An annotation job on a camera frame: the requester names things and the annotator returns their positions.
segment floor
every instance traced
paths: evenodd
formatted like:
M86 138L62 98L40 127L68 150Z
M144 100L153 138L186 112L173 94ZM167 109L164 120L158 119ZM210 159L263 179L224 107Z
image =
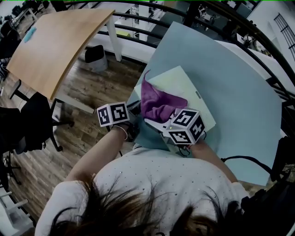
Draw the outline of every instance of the floor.
M31 22L24 21L20 32L24 35ZM77 61L69 72L61 88L68 95L79 99L81 102L95 108L106 103L127 101L140 77L144 66L127 60L117 62L114 56L108 55L108 69L99 74L93 73L80 61ZM12 100L8 95L16 78L9 75L1 86L4 86L3 96L0 97L0 106L21 107L25 104L18 97ZM21 92L30 97L34 91L24 84ZM67 104L59 104L54 116L68 118L75 121L74 127L59 126L55 131L57 142L63 146L63 152L56 152L50 140L46 148L20 155L13 155L12 163L21 166L21 171L15 171L22 185L17 185L10 180L10 190L13 197L21 201L28 199L25 210L38 220L46 202L51 196L53 188L67 176L74 164L106 134L105 128L100 128L96 113L89 114L75 109ZM126 143L123 153L130 150L132 144ZM242 182L245 189L253 195L262 186Z

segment wooden tabletop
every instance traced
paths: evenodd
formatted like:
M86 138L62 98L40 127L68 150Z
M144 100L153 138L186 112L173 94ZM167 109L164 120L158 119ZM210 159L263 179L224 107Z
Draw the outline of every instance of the wooden tabletop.
M114 10L78 9L43 15L28 42L19 44L7 68L49 99L89 40Z

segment black metal railing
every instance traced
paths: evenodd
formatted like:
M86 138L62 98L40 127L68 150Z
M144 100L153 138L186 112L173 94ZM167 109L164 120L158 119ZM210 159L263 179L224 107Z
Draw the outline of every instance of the black metal railing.
M55 9L57 11L63 11L69 9L71 6L75 4L82 4L79 9L85 7L89 2L94 3L93 1L77 1L77 2L68 2L68 3L62 3L58 2L56 4ZM280 51L273 45L273 43L257 28L255 27L252 23L250 23L247 19L244 17L240 16L236 11L234 11L232 8L229 6L226 6L225 4L222 4L217 1L192 1L190 2L189 8L187 12L182 12L170 7L166 7L163 5L158 5L150 2L145 2L145 1L111 1L111 2L120 2L120 3L132 3L132 4L138 4L138 5L143 5L143 6L148 6L152 8L157 8L160 10L163 10L165 12L170 12L176 15L179 15L183 18L183 24L191 27L193 23L199 23L203 25L204 27L207 27L215 32L217 32L219 35L221 35L223 38L229 40L230 42L236 44L239 48L241 48L244 52L246 52L249 56L251 56L259 65L261 65L262 68L266 70L266 72L270 75L270 78L267 79L266 81L269 83L270 86L274 88L274 90L277 92L277 94L282 98L285 102L283 103L283 111L282 111L282 128L284 129L287 127L288 130L284 130L286 134L289 136L295 137L295 119L293 118L294 111L290 110L290 106L295 106L295 95L290 93L289 91L286 90L286 88L282 85L280 80L277 78L277 76L252 52L250 51L247 47L245 47L243 44L238 42L235 38L232 37L232 35L229 35L225 33L223 30L217 28L214 26L213 22L205 22L201 20L199 17L197 17L198 14L198 9L200 6L200 3L203 6L208 7L212 11L220 14L221 16L224 16L228 19L230 19L232 22L236 23L239 25L241 28L244 28L250 35L254 35L255 39L259 41L269 52L270 54L274 57L274 59L281 65L283 70L286 72L288 77L290 78L291 82L295 85L295 73L291 66L288 64L287 60L285 57L280 53ZM96 2L91 8L97 7L101 1ZM142 17L138 15L133 15L129 13L114 13L114 16L119 16L119 17L124 17L124 18L133 18L137 20L143 20L146 22L150 22L156 25L160 25L164 28L169 28L170 25L168 23L165 23L163 21L159 20L154 20L151 18L147 17ZM137 29L134 27L130 26L124 26L124 25L115 25L116 28L119 29L125 29L125 30L131 30L137 33L143 33L152 37L155 37L157 39L162 39L162 35L152 33L150 31L142 30L142 29ZM99 31L99 34L103 35L108 35L108 32L104 31ZM157 45L152 44L147 41L143 41L137 38L132 38L132 37L127 37L123 35L117 34L119 38L123 38L126 40L138 42L150 47L156 48ZM295 48L293 47L295 45L295 41L290 45L290 49L294 50Z
M274 18L274 21L277 23L279 29L281 30L281 33L285 37L285 40L292 53L293 59L295 60L295 35L293 33L293 30L290 28L290 26L287 24L280 13L277 15L276 18Z

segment purple towel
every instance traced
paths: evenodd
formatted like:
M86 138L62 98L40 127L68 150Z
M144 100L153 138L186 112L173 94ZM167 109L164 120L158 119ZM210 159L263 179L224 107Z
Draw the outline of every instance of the purple towel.
M159 123L165 123L176 108L185 108L188 101L154 88L146 81L146 74L142 81L141 109L143 118Z

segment white table leg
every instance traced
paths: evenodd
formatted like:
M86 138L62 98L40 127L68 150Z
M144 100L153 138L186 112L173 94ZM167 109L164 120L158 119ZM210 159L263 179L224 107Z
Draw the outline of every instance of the white table leg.
M37 21L38 18L37 18L37 16L35 16L35 14L33 13L33 11L31 10L31 8L29 8L28 10L31 13L32 17L35 19L35 21Z
M109 36L112 42L112 47L114 48L114 53L116 56L117 61L122 60L122 48L121 45L119 44L119 40L117 38L117 33L116 33L116 28L115 28L115 23L112 18L110 17L109 21L106 23L107 31L109 32Z
M71 98L70 96L68 95L65 95L64 93L61 93L61 92L58 92L55 96L55 98L69 104L69 105L72 105L74 107L77 107L85 112L89 112L91 114L94 113L94 109L85 105L84 103L80 102L80 101L77 101L76 99L73 99Z

